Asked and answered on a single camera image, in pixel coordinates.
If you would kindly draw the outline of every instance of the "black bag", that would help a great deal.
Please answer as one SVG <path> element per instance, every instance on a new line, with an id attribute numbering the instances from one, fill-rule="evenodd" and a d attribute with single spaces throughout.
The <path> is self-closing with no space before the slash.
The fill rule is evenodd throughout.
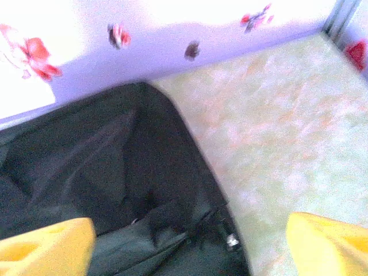
<path id="1" fill-rule="evenodd" d="M 0 238 L 92 218 L 89 275 L 249 275 L 244 247 L 180 115 L 146 83 L 0 132 Z"/>

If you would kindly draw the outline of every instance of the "yellow object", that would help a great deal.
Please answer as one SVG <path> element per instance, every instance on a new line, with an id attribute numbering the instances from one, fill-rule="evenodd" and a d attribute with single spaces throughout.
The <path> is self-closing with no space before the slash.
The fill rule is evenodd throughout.
<path id="1" fill-rule="evenodd" d="M 299 276 L 368 276 L 368 229 L 295 212 L 286 236 Z"/>
<path id="2" fill-rule="evenodd" d="M 75 218 L 0 241 L 0 276 L 82 276 L 94 248 L 89 218 Z"/>

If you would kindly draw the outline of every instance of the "floor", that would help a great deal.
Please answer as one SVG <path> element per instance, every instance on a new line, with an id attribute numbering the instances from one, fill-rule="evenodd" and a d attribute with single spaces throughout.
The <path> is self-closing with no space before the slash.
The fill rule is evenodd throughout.
<path id="1" fill-rule="evenodd" d="M 368 89 L 323 34 L 154 84 L 228 196 L 254 275 L 297 275 L 292 211 L 368 227 Z"/>

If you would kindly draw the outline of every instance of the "red object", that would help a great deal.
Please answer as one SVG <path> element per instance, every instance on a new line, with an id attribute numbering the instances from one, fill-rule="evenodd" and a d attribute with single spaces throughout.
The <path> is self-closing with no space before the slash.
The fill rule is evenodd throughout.
<path id="1" fill-rule="evenodd" d="M 124 31 L 121 35 L 121 41 L 123 44 L 130 44 L 132 41 L 132 38 L 128 32 Z"/>
<path id="2" fill-rule="evenodd" d="M 271 23 L 273 19 L 274 19 L 274 16 L 270 16 L 269 19 L 267 20 L 267 24 Z"/>
<path id="3" fill-rule="evenodd" d="M 243 16 L 243 18 L 241 19 L 240 23 L 241 23 L 241 24 L 246 24 L 246 23 L 248 23 L 248 22 L 249 22 L 250 17 L 251 17 L 251 16 L 250 16 L 249 14 L 244 15 L 244 16 Z"/>
<path id="4" fill-rule="evenodd" d="M 362 72 L 366 68 L 367 42 L 365 40 L 361 40 L 355 44 L 349 44 L 345 47 L 344 52 L 359 72 Z"/>
<path id="5" fill-rule="evenodd" d="M 51 81 L 53 76 L 62 75 L 60 69 L 48 64 L 50 53 L 40 38 L 24 39 L 19 35 L 17 30 L 7 25 L 0 25 L 0 35 L 3 35 L 10 46 L 13 60 L 16 60 L 17 64 L 23 64 L 25 66 L 22 68 L 25 74 L 23 78 L 30 77 L 26 66 L 29 66 L 45 81 Z"/>
<path id="6" fill-rule="evenodd" d="M 26 40 L 26 47 L 21 49 L 28 58 L 29 66 L 44 81 L 51 81 L 53 76 L 62 75 L 60 69 L 47 63 L 50 53 L 38 37 Z"/>

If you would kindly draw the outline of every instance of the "red flower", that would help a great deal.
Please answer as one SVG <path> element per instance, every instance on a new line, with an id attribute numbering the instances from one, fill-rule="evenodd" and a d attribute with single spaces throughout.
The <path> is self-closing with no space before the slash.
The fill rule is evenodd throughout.
<path id="1" fill-rule="evenodd" d="M 246 23 L 248 23 L 249 22 L 249 20 L 250 20 L 250 15 L 249 14 L 246 14 L 246 15 L 244 15 L 243 16 L 243 18 L 240 20 L 240 23 L 242 24 L 242 25 L 244 25 L 244 24 L 246 24 Z"/>
<path id="2" fill-rule="evenodd" d="M 356 44 L 349 44 L 345 47 L 344 52 L 359 72 L 365 69 L 365 57 L 367 52 L 367 42 L 365 40 L 361 40 Z"/>
<path id="3" fill-rule="evenodd" d="M 30 67 L 44 81 L 51 81 L 53 76 L 61 76 L 60 69 L 48 64 L 50 53 L 38 37 L 32 39 L 20 38 L 18 32 L 7 26 L 0 25 L 0 32 L 10 46 L 14 66 L 25 71 L 24 78 L 29 77 Z"/>

